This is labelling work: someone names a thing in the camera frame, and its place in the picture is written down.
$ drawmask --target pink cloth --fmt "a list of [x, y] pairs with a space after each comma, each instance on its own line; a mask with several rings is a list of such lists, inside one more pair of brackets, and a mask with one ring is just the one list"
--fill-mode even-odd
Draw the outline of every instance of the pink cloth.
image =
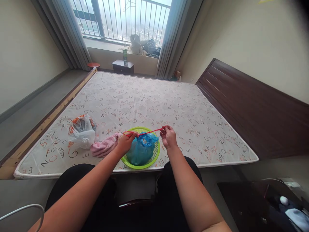
[[102, 142], [97, 142], [91, 145], [90, 151], [95, 157], [103, 158], [107, 156], [118, 144], [118, 139], [122, 136], [121, 133], [115, 133], [112, 136], [104, 139]]

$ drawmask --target wooden bed frame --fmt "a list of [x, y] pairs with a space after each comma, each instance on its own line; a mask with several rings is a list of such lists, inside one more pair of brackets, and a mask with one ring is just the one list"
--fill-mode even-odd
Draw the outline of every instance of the wooden bed frame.
[[93, 68], [1, 161], [0, 180], [15, 179], [14, 171], [37, 140], [47, 131], [57, 117], [65, 110], [79, 91], [97, 72]]
[[[13, 173], [36, 141], [97, 72], [88, 75], [0, 161], [0, 179]], [[196, 85], [259, 159], [309, 154], [309, 105], [213, 59]]]

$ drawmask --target dark wooden headboard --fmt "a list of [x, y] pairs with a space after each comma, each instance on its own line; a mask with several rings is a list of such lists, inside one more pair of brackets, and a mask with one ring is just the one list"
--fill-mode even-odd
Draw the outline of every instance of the dark wooden headboard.
[[261, 160], [309, 154], [308, 104], [215, 58], [196, 85]]

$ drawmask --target person's arm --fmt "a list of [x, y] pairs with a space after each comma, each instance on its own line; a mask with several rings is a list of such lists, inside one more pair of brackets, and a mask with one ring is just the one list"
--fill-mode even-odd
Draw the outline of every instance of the person's arm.
[[[130, 150], [133, 139], [121, 136], [116, 148], [67, 191], [44, 215], [40, 231], [80, 231], [97, 197], [119, 160]], [[29, 231], [36, 231], [39, 221]]]
[[181, 205], [191, 231], [231, 232], [213, 199], [181, 153], [170, 126], [160, 132], [167, 149]]

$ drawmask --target red string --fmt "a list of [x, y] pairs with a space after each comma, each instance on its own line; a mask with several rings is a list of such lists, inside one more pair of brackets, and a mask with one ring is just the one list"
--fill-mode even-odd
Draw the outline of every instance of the red string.
[[[139, 134], [139, 136], [140, 136], [140, 135], [143, 135], [143, 134], [148, 134], [148, 133], [151, 133], [151, 132], [159, 131], [159, 130], [163, 130], [163, 128], [157, 129], [157, 130], [153, 130], [153, 131], [149, 131], [149, 132], [146, 132], [146, 133], [141, 133], [141, 134]], [[126, 135], [126, 134], [125, 134], [126, 132], [131, 132], [132, 134], [134, 133], [133, 131], [125, 131], [125, 132], [123, 132], [122, 134]]]

